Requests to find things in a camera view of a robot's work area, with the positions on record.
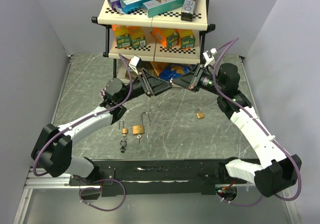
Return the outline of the key with panda keychain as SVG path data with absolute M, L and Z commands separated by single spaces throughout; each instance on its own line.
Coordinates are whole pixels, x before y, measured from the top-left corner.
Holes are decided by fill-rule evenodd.
M 121 151 L 121 153 L 125 153 L 126 148 L 127 148 L 127 136 L 126 136 L 126 134 L 123 134 L 122 135 L 122 139 L 120 141 L 120 151 Z

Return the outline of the small brass padlock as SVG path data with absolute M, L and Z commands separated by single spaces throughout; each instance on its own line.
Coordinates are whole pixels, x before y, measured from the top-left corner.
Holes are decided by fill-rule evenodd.
M 125 124 L 124 121 L 120 120 L 118 129 L 121 130 L 122 135 L 127 135 L 129 130 L 125 127 L 124 124 Z

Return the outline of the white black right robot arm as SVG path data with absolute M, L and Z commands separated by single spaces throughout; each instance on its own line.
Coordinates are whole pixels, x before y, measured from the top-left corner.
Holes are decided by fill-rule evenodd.
M 253 183 L 265 197 L 275 195 L 301 180 L 301 159 L 290 155 L 266 130 L 249 99 L 239 90 L 240 75 L 236 65 L 222 64 L 216 74 L 203 65 L 172 82 L 193 92 L 199 89 L 216 94 L 217 104 L 226 117 L 241 131 L 255 151 L 259 163 L 230 157 L 219 163 L 218 176 L 224 183 L 242 179 Z

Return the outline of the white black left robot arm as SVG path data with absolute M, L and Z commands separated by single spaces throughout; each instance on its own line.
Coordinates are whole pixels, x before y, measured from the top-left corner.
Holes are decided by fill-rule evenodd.
M 127 85 L 118 78 L 109 80 L 101 92 L 103 102 L 93 111 L 70 123 L 58 127 L 48 124 L 42 129 L 31 153 L 34 175 L 40 176 L 36 170 L 41 167 L 52 177 L 68 173 L 80 176 L 88 185 L 95 184 L 99 167 L 88 158 L 74 156 L 72 148 L 99 129 L 119 121 L 126 112 L 123 106 L 126 101 L 143 94 L 156 96 L 170 88 L 170 82 L 153 77 L 146 70 Z

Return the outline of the large brass padlock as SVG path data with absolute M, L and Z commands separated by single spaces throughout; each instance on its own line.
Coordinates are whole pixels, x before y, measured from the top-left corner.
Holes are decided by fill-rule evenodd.
M 147 124 L 148 125 L 150 125 L 151 123 L 151 119 L 150 119 L 150 115 L 149 115 L 149 113 L 148 112 L 142 112 L 141 114 L 140 114 L 140 124 L 139 125 L 135 125 L 135 126 L 133 126 L 132 127 L 132 133 L 133 133 L 133 135 L 142 135 L 142 134 L 144 134 L 145 132 L 145 127 L 144 127 L 144 116 L 146 116 L 147 117 Z

